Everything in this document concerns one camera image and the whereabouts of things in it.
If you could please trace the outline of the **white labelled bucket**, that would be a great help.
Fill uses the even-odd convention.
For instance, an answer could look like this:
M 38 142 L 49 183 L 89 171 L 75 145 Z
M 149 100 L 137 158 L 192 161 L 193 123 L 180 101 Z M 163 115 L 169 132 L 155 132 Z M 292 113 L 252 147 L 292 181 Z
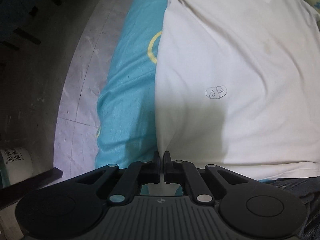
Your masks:
M 33 162 L 25 148 L 1 148 L 2 188 L 33 176 Z

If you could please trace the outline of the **dark wooden furniture bar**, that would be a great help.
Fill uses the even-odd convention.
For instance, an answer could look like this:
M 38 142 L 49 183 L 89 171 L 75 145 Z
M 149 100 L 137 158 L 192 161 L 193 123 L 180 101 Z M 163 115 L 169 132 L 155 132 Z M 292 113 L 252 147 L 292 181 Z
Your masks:
M 20 181 L 19 183 L 1 189 L 1 210 L 16 203 L 31 191 L 40 189 L 60 179 L 63 171 L 54 167 L 34 177 Z

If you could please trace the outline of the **dark grey trousers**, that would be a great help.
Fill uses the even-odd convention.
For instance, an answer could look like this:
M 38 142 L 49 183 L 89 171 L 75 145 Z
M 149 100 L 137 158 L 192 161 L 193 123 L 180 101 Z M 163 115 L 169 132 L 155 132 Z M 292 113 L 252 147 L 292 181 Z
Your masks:
M 300 239 L 319 239 L 320 196 L 319 176 L 292 178 L 266 182 L 299 197 L 306 207 L 306 219 L 299 233 Z

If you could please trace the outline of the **teal bed sheet yellow print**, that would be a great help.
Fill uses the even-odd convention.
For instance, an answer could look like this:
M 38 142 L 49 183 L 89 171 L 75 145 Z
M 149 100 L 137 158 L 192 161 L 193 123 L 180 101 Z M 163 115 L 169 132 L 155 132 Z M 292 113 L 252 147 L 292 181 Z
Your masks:
M 157 151 L 155 75 L 168 0 L 133 0 L 97 101 L 95 166 L 150 160 Z

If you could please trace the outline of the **white shirt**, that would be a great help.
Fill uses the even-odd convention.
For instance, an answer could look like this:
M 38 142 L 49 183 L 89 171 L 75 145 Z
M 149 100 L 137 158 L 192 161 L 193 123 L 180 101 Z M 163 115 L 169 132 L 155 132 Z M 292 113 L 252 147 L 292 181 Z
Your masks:
M 319 13 L 303 0 L 168 0 L 160 154 L 256 180 L 319 175 Z

